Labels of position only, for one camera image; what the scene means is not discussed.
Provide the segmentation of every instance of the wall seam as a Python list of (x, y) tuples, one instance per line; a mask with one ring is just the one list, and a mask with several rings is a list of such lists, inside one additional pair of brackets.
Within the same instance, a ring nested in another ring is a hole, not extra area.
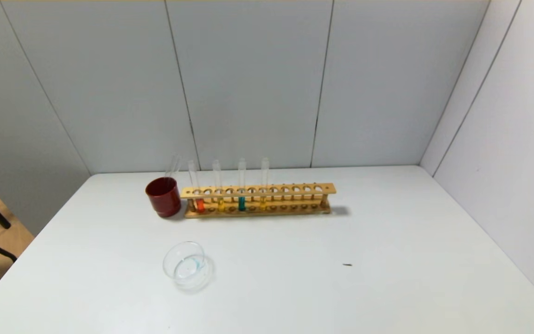
[(316, 129), (318, 128), (318, 115), (320, 114), (320, 102), (323, 97), (324, 86), (324, 70), (327, 66), (327, 55), (329, 54), (329, 41), (331, 40), (331, 26), (333, 25), (333, 8), (335, 8), (335, 0), (331, 1), (331, 16), (329, 17), (329, 31), (327, 32), (327, 45), (324, 49), (323, 74), (320, 78), (320, 92), (318, 93), (318, 106), (316, 108), (316, 120), (314, 121), (314, 137), (312, 140), (312, 154), (310, 155), (310, 165), (312, 168), (312, 161), (314, 159), (314, 148), (316, 146)]
[(469, 46), (469, 50), (467, 51), (467, 56), (464, 58), (463, 65), (460, 67), (460, 71), (458, 72), (458, 76), (456, 78), (456, 81), (454, 82), (453, 89), (451, 90), (451, 93), (449, 94), (449, 98), (446, 100), (445, 107), (442, 110), (442, 114), (440, 114), (440, 117), (438, 119), (438, 122), (436, 122), (436, 127), (434, 127), (434, 131), (432, 132), (432, 136), (430, 137), (430, 140), (428, 141), (428, 145), (426, 145), (426, 149), (424, 150), (424, 154), (422, 154), (420, 158), (420, 162), (418, 163), (418, 166), (421, 166), (421, 161), (424, 159), (424, 156), (426, 152), (428, 152), (428, 148), (430, 148), (430, 143), (432, 142), (432, 139), (434, 139), (434, 135), (436, 134), (436, 131), (438, 130), (438, 126), (440, 125), (440, 122), (442, 121), (442, 118), (445, 116), (446, 108), (449, 106), (449, 102), (451, 102), (452, 95), (454, 94), (454, 90), (456, 89), (456, 85), (458, 84), (458, 81), (460, 80), (460, 76), (463, 74), (464, 66), (467, 64), (467, 61), (469, 60), (469, 55), (471, 54), (471, 50), (473, 49), (473, 45), (475, 44), (475, 40), (477, 40), (477, 36), (479, 35), (479, 30), (481, 30), (481, 25), (483, 25), (483, 21), (485, 19), (485, 15), (488, 13), (488, 8), (490, 7), (490, 2), (492, 0), (489, 0), (487, 2), (487, 6), (485, 6), (485, 11), (483, 11), (483, 17), (481, 18), (481, 21), (479, 22), (479, 27), (477, 27), (477, 32), (475, 32), (475, 37), (473, 38), (473, 42)]
[(454, 136), (451, 139), (451, 143), (449, 144), (448, 148), (445, 151), (445, 154), (443, 154), (442, 159), (440, 159), (440, 163), (436, 167), (436, 170), (432, 174), (432, 177), (436, 177), (436, 173), (438, 173), (438, 170), (440, 169), (440, 166), (445, 161), (446, 155), (451, 150), (452, 144), (454, 143), (454, 139), (456, 139), (456, 136), (458, 135), (458, 132), (462, 128), (464, 121), (467, 119), (467, 116), (469, 116), (469, 112), (471, 112), (471, 108), (473, 108), (473, 104), (475, 104), (475, 101), (477, 100), (477, 97), (479, 96), (479, 93), (481, 92), (481, 88), (483, 88), (483, 85), (485, 84), (485, 80), (487, 80), (487, 77), (489, 76), (491, 72), (491, 68), (494, 66), (494, 63), (496, 59), (498, 58), (498, 54), (500, 53), (500, 50), (502, 50), (502, 45), (504, 44), (504, 41), (506, 40), (506, 37), (508, 36), (508, 32), (510, 31), (510, 27), (512, 26), (512, 23), (515, 21), (516, 15), (519, 12), (519, 8), (521, 7), (522, 0), (519, 0), (519, 4), (516, 6), (515, 13), (512, 15), (512, 19), (510, 19), (510, 23), (508, 23), (508, 27), (506, 28), (506, 33), (504, 34), (504, 37), (502, 38), (502, 41), (500, 42), (500, 46), (498, 46), (498, 49), (496, 50), (496, 54), (494, 55), (494, 59), (492, 59), (490, 67), (488, 68), (487, 72), (485, 72), (485, 76), (483, 77), (483, 80), (481, 80), (481, 84), (479, 85), (479, 88), (477, 88), (477, 92), (475, 93), (475, 96), (473, 97), (473, 100), (471, 101), (471, 104), (469, 104), (469, 108), (467, 109), (466, 114), (464, 115), (462, 121), (458, 125), (458, 128), (454, 132)]
[(176, 42), (174, 42), (174, 33), (172, 32), (172, 23), (170, 22), (170, 14), (168, 13), (168, 4), (164, 1), (166, 9), (166, 18), (168, 19), (168, 28), (170, 30), (170, 38), (172, 40), (172, 49), (174, 50), (174, 57), (176, 58), (176, 66), (178, 67), (178, 76), (180, 76), (180, 85), (183, 88), (184, 105), (187, 108), (187, 116), (189, 116), (189, 127), (191, 128), (191, 135), (193, 136), (193, 146), (195, 146), (195, 155), (197, 155), (197, 168), (201, 171), (201, 159), (199, 158), (199, 149), (197, 148), (197, 141), (195, 140), (195, 131), (193, 130), (193, 121), (191, 120), (191, 112), (189, 111), (189, 100), (187, 93), (184, 90), (183, 74), (180, 70), (180, 62), (178, 61), (178, 52), (176, 52)]
[(13, 35), (15, 36), (15, 40), (18, 41), (19, 48), (22, 50), (22, 53), (24, 54), (24, 57), (26, 58), (26, 61), (28, 62), (28, 65), (30, 66), (30, 69), (32, 70), (32, 73), (34, 74), (34, 77), (36, 78), (36, 81), (40, 85), (40, 89), (42, 89), (44, 96), (46, 97), (47, 101), (49, 101), (49, 104), (51, 106), (51, 109), (53, 109), (53, 113), (55, 113), (55, 116), (57, 117), (57, 120), (59, 120), (59, 123), (61, 124), (61, 127), (65, 131), (65, 134), (67, 135), (68, 139), (71, 142), (71, 145), (74, 147), (74, 150), (76, 150), (76, 153), (80, 160), (82, 161), (83, 167), (85, 167), (86, 171), (88, 171), (88, 174), (92, 176), (92, 172), (90, 171), (88, 165), (83, 160), (83, 157), (80, 153), (80, 150), (78, 150), (76, 144), (74, 143), (74, 140), (71, 138), (70, 133), (67, 131), (67, 128), (65, 127), (65, 124), (61, 120), (61, 117), (59, 117), (59, 113), (57, 112), (57, 108), (55, 108), (53, 101), (51, 101), (51, 98), (49, 97), (49, 94), (46, 92), (44, 85), (40, 81), (40, 78), (38, 77), (38, 74), (36, 74), (36, 70), (34, 69), (34, 66), (32, 66), (32, 62), (30, 62), (30, 59), (28, 58), (28, 53), (26, 53), (26, 50), (24, 49), (24, 46), (22, 45), (21, 41), (19, 40), (19, 36), (17, 32), (15, 31), (15, 28), (13, 27), (11, 20), (9, 19), (9, 15), (7, 14), (6, 7), (4, 7), (4, 4), (0, 0), (0, 6), (1, 9), (4, 11), (4, 15), (6, 16), (6, 19), (8, 20), (9, 27), (11, 27), (11, 30), (13, 32)]

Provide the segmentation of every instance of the liquid in test tube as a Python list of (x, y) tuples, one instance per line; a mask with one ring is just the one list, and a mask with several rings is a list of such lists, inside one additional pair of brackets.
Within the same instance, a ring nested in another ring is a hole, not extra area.
[[(216, 179), (216, 190), (219, 190), (220, 194), (222, 194), (222, 169), (220, 168), (220, 161), (216, 159), (212, 165), (214, 167), (214, 178)], [(218, 211), (225, 211), (224, 197), (218, 198)]]
[(269, 159), (263, 158), (261, 160), (261, 202), (259, 203), (259, 209), (264, 211), (267, 208), (267, 197), (264, 196), (267, 193), (267, 185), (269, 184)]
[[(244, 158), (240, 158), (240, 161), (238, 163), (238, 185), (239, 185), (239, 192), (243, 194), (244, 192), (244, 173), (246, 172), (246, 161)], [(244, 194), (238, 198), (238, 209), (239, 211), (245, 211), (246, 206), (244, 203)]]
[[(193, 188), (195, 188), (195, 194), (201, 194), (201, 190), (199, 189), (199, 179), (197, 179), (197, 166), (195, 166), (195, 161), (193, 160), (189, 161), (189, 177), (191, 177), (191, 184), (193, 185)], [(195, 202), (197, 203), (197, 212), (203, 213), (205, 211), (203, 199), (196, 199)]]

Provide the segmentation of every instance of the teal liquid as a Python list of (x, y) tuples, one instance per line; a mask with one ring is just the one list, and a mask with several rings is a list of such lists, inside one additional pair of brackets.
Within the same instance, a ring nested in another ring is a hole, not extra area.
[(244, 197), (238, 198), (238, 210), (239, 211), (245, 211), (246, 208), (244, 207)]

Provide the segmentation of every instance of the red cup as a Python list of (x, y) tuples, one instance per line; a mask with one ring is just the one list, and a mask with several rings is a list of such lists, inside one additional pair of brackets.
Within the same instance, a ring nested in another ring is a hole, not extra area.
[(157, 178), (146, 186), (146, 194), (160, 217), (170, 217), (180, 210), (180, 195), (176, 180)]

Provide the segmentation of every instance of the orange liquid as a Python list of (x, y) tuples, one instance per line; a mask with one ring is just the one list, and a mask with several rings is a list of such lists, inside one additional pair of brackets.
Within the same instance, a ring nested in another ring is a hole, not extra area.
[(203, 199), (197, 199), (197, 212), (204, 212), (205, 211), (205, 203), (203, 203)]

